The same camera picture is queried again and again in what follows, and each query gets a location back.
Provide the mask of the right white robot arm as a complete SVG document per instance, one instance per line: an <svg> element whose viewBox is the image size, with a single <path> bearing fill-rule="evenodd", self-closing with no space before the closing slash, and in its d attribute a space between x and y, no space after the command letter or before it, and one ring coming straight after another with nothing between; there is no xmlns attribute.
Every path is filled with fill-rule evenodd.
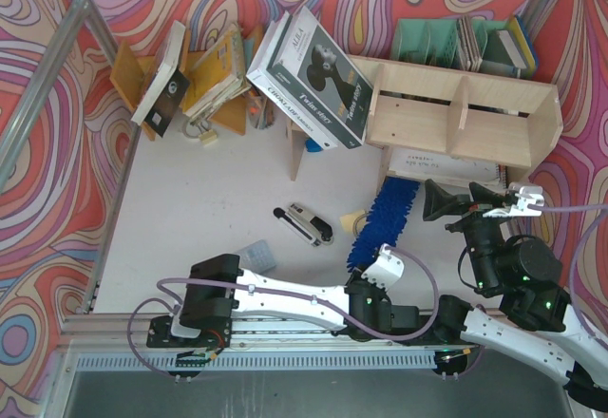
<svg viewBox="0 0 608 418"><path fill-rule="evenodd" d="M455 216L446 225L465 237L461 259L468 259L476 295L499 297L507 323L453 295L439 297L430 333L501 352L558 383L568 396L593 410L607 410L607 338L575 309L559 284L561 262L539 237L505 238L503 223L537 217L546 208L539 186L512 183L503 194L477 182L452 195L426 180L423 219Z"/></svg>

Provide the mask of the blue microfiber duster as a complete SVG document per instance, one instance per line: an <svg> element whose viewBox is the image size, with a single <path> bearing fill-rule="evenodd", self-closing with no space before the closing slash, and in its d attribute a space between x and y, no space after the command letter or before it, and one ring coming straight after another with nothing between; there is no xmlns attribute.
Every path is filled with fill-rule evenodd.
<svg viewBox="0 0 608 418"><path fill-rule="evenodd" d="M419 188L420 182L416 180L385 178L351 246L347 258L349 273L371 265L382 244L396 245Z"/></svg>

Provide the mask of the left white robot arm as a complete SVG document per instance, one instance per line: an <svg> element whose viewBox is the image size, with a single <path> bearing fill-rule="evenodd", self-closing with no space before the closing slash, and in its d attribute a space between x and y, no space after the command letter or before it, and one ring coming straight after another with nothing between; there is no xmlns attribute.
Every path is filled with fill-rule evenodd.
<svg viewBox="0 0 608 418"><path fill-rule="evenodd" d="M311 323L357 341L374 338L367 329L411 334L422 328L419 309L396 305L388 296L404 270L403 260L385 249L343 286L309 286L243 269L239 256L223 254L192 266L189 278L230 286L188 283L180 324L202 331L233 318L269 316Z"/></svg>

